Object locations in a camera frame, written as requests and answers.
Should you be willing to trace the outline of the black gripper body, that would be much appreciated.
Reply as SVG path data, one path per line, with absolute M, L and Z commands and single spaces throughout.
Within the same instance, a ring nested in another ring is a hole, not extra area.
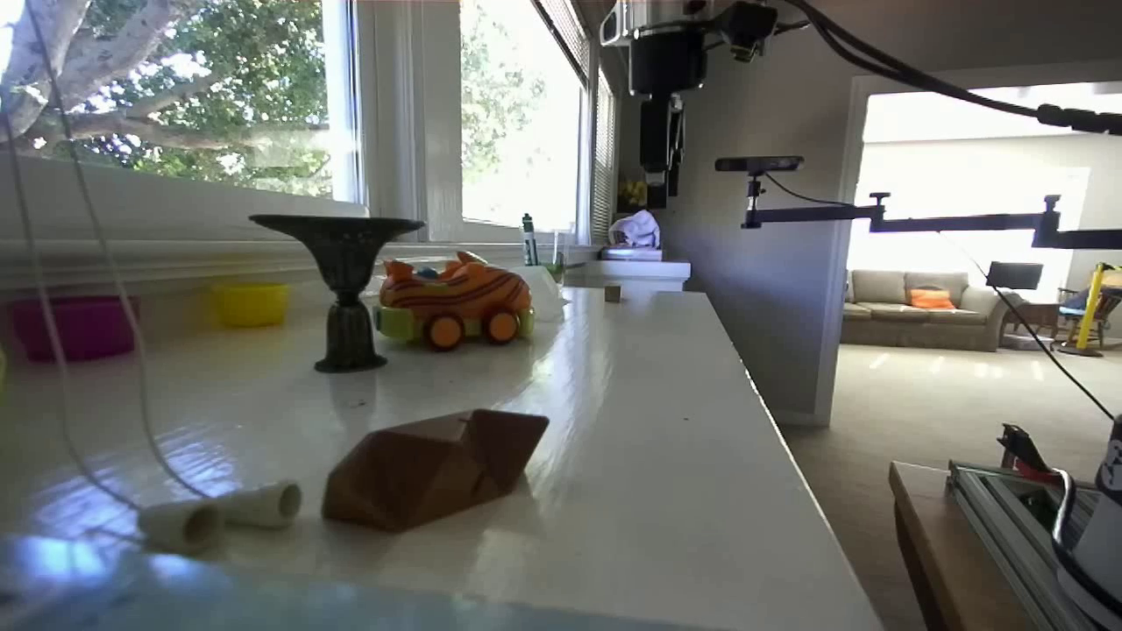
M 648 202 L 665 207 L 677 195 L 677 165 L 684 147 L 684 106 L 677 96 L 641 100 L 640 162 Z

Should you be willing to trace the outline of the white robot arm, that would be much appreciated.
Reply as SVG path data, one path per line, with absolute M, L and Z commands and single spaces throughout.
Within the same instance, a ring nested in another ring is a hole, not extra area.
M 640 98 L 640 165 L 644 207 L 677 188 L 680 96 L 706 83 L 710 0 L 615 0 L 600 41 L 626 50 L 628 96 Z

